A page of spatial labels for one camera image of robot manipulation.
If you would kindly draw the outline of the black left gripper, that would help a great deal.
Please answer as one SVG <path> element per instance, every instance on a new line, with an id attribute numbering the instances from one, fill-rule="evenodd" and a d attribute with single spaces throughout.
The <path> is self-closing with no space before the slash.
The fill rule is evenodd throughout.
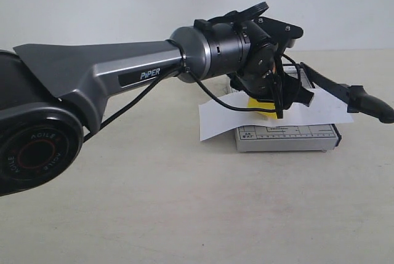
<path id="1" fill-rule="evenodd" d="M 302 72 L 273 73 L 251 78 L 242 78 L 230 73 L 230 87 L 247 95 L 248 104 L 293 104 L 310 106 L 314 93 L 303 87 Z"/>

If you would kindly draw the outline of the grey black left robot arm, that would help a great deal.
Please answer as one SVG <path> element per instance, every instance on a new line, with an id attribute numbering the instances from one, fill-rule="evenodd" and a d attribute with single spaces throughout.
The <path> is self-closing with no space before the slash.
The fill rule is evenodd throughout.
<path id="1" fill-rule="evenodd" d="M 1 52 L 1 195 L 62 174 L 82 144 L 102 130 L 110 97 L 176 77 L 194 83 L 226 75 L 275 113 L 313 94 L 282 66 L 298 26 L 267 18 L 212 18 L 153 42 L 58 46 L 24 44 Z"/>

